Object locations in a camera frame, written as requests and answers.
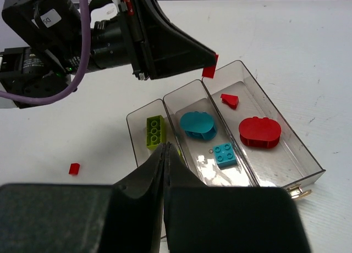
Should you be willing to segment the green lego brick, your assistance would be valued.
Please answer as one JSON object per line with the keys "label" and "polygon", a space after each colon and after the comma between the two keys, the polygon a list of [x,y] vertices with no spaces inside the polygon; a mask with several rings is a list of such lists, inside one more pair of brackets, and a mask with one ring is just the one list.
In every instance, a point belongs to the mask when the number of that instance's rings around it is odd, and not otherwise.
{"label": "green lego brick", "polygon": [[146,119],[146,147],[153,151],[161,143],[166,143],[166,125],[161,115]]}

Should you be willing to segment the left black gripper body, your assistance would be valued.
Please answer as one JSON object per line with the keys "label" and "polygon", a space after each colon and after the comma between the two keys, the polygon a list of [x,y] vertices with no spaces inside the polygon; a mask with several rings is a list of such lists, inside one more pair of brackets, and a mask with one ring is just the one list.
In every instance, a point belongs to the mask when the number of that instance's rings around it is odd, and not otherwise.
{"label": "left black gripper body", "polygon": [[27,45],[1,53],[1,97],[19,108],[48,105],[74,92],[87,72],[129,64],[130,0],[118,7],[91,28],[88,4],[79,10],[71,0],[5,0],[2,18]]}

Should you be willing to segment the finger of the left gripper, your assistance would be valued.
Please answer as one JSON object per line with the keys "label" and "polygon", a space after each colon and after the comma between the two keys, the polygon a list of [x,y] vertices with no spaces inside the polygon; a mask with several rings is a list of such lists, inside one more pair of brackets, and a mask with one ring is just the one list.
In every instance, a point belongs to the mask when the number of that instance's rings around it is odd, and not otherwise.
{"label": "finger of the left gripper", "polygon": [[156,80],[216,65],[216,53],[175,26],[157,0],[130,0],[129,26],[139,80]]}

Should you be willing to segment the red curved lego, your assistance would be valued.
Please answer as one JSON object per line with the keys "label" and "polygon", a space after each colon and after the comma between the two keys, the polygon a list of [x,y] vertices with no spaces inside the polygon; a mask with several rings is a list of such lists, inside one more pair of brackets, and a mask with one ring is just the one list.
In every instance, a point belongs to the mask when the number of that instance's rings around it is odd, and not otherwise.
{"label": "red curved lego", "polygon": [[222,103],[227,105],[233,110],[236,110],[239,104],[239,97],[236,95],[230,95],[226,93],[221,94]]}
{"label": "red curved lego", "polygon": [[202,71],[203,78],[213,79],[215,77],[215,71],[216,71],[216,67],[217,67],[218,57],[219,57],[219,55],[215,54],[215,64],[212,66],[203,68],[203,71]]}

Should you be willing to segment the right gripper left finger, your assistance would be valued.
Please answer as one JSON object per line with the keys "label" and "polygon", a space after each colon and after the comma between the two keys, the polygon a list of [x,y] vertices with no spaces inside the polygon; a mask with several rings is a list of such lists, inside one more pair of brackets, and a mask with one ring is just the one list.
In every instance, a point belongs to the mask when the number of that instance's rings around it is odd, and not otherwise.
{"label": "right gripper left finger", "polygon": [[1,252],[159,252],[166,152],[111,185],[1,186]]}

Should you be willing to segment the blue lego brick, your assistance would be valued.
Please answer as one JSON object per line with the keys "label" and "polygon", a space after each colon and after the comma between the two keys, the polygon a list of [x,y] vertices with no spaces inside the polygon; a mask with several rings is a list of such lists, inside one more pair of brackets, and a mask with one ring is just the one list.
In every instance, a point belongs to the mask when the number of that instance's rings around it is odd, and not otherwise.
{"label": "blue lego brick", "polygon": [[220,169],[225,169],[237,165],[237,158],[232,148],[231,143],[217,145],[213,148],[214,157],[217,166]]}

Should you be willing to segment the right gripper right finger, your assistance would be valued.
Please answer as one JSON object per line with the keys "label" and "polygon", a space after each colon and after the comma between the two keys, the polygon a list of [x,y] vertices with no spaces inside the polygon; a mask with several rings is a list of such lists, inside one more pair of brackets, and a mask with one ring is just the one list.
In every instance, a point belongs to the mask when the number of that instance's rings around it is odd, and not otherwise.
{"label": "right gripper right finger", "polygon": [[164,160],[164,222],[170,252],[310,252],[297,207],[273,187],[210,187],[173,144]]}

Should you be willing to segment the red rounded lego brick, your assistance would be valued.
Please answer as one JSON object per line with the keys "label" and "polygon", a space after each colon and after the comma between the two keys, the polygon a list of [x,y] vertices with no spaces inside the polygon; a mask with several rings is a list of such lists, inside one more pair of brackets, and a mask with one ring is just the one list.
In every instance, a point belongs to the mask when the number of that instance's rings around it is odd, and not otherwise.
{"label": "red rounded lego brick", "polygon": [[240,140],[248,147],[272,149],[278,145],[281,133],[279,123],[268,117],[245,118],[239,124]]}

